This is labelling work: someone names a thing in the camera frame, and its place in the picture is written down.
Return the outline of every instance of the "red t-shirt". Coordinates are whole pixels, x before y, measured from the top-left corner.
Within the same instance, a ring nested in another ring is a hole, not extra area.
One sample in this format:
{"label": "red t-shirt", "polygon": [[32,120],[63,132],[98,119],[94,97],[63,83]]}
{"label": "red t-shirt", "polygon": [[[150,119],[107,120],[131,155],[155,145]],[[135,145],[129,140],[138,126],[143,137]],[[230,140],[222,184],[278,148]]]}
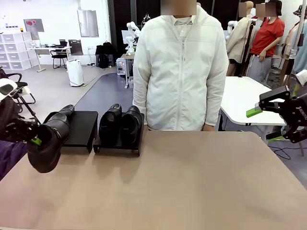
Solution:
{"label": "red t-shirt", "polygon": [[[276,40],[276,38],[283,36],[284,22],[280,18],[277,18],[272,24],[269,24],[267,19],[262,27],[259,29],[251,53],[259,55],[264,48]],[[275,54],[276,46],[267,51],[266,56],[273,56]]]}

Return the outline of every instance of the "floor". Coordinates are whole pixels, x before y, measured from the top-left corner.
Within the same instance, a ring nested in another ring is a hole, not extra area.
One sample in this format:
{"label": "floor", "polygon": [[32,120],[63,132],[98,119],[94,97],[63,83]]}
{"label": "floor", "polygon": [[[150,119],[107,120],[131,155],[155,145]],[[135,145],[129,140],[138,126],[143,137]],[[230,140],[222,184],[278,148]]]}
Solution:
{"label": "floor", "polygon": [[[50,112],[58,111],[68,104],[76,104],[102,75],[116,72],[115,67],[101,69],[84,66],[82,67],[84,87],[71,87],[65,69],[53,69],[52,65],[42,65],[42,67],[46,70],[40,73],[37,73],[37,67],[20,71],[23,75],[22,81],[28,83],[31,93],[36,98],[36,104],[30,105],[30,107],[36,112],[36,116],[41,122]],[[24,98],[28,102],[32,101],[29,95]],[[25,118],[31,117],[25,107],[21,115]]]}
{"label": "floor", "polygon": [[[125,81],[118,77],[117,74],[111,73],[101,77],[97,83],[84,95],[84,97],[76,104],[77,110],[97,111],[99,120],[108,108],[119,103],[122,105],[123,111],[126,111],[132,105],[133,89],[124,89]],[[261,135],[264,131],[263,126],[240,126],[226,119],[224,115],[223,128],[226,131],[250,131]],[[292,144],[289,141],[279,141],[270,144],[272,147],[279,148],[299,148],[298,144]],[[307,148],[307,141],[303,141],[304,148]],[[299,179],[305,188],[307,188],[307,156],[302,157],[299,149],[285,149],[287,154],[291,156],[291,160],[280,158],[284,164]]]}

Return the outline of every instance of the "desk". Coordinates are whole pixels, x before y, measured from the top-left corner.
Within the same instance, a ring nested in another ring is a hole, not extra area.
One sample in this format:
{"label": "desk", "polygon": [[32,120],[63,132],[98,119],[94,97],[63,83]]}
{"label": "desk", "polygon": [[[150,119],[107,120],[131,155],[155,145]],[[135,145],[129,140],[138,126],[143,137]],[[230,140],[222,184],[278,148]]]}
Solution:
{"label": "desk", "polygon": [[237,125],[266,126],[262,139],[266,141],[267,133],[272,132],[272,126],[285,126],[286,123],[273,112],[263,113],[247,118],[246,111],[255,107],[262,93],[270,91],[266,86],[249,77],[226,77],[225,90],[221,109],[233,123]]}
{"label": "desk", "polygon": [[0,226],[306,230],[307,191],[251,132],[146,132],[139,158],[25,156],[0,182]]}
{"label": "desk", "polygon": [[67,59],[69,60],[70,54],[71,54],[71,46],[67,46],[64,48],[28,48],[28,50],[35,50],[36,55],[37,55],[37,60],[38,60],[38,66],[39,66],[39,70],[37,72],[41,72],[44,71],[46,69],[42,69],[40,62],[39,62],[39,55],[50,55],[50,50],[56,50],[56,49],[61,49],[61,50],[65,50],[65,54],[67,55]]}
{"label": "desk", "polygon": [[134,54],[131,54],[131,55],[123,54],[120,58],[125,60],[125,65],[126,65],[126,85],[125,85],[125,89],[127,89],[128,86],[129,86],[128,77],[130,77],[130,66],[132,66],[132,63],[133,63]]}

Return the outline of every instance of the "office chair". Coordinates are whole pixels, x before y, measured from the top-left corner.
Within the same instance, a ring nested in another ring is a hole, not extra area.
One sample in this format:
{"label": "office chair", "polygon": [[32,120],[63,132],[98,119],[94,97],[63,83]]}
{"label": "office chair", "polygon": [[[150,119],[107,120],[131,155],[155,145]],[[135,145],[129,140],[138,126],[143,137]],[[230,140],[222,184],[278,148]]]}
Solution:
{"label": "office chair", "polygon": [[[51,57],[53,58],[53,65],[52,65],[52,67],[54,69],[58,69],[58,68],[65,68],[65,69],[67,69],[67,67],[65,65],[65,61],[64,61],[64,58],[66,58],[68,60],[66,50],[64,50],[64,49],[56,49],[56,50],[51,50],[50,53],[51,53]],[[54,59],[59,59],[59,66],[54,67]]]}
{"label": "office chair", "polygon": [[[21,81],[21,78],[23,77],[22,74],[21,73],[6,74],[4,72],[4,70],[2,69],[2,67],[0,66],[0,79],[2,79],[2,78],[9,78],[9,77],[14,76],[14,75],[18,75],[19,79],[18,79],[17,82],[15,82],[17,84],[17,89],[16,89],[17,93],[12,98],[15,99],[18,102],[19,107],[20,107],[20,111],[19,112],[21,113],[23,111],[22,105],[24,104],[25,107],[31,113],[31,115],[37,119],[37,117],[35,116],[35,112],[29,106],[29,104],[35,104],[36,103],[36,99],[31,94],[30,89],[28,88],[28,83]],[[30,95],[33,98],[33,102],[26,102],[25,99],[23,98],[23,96],[25,96],[25,95]]]}

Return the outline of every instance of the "jacket collar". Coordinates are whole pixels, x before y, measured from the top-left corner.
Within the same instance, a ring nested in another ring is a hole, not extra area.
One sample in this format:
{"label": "jacket collar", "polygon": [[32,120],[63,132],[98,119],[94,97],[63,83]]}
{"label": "jacket collar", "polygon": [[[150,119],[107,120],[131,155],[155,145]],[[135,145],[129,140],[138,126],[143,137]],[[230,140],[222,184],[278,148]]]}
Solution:
{"label": "jacket collar", "polygon": [[[198,23],[205,19],[208,16],[208,13],[199,5],[197,5],[197,11],[196,15],[193,15],[191,17],[192,24]],[[171,23],[172,25],[175,25],[175,23],[179,20],[177,20],[173,15],[164,15],[163,16],[166,21]]]}

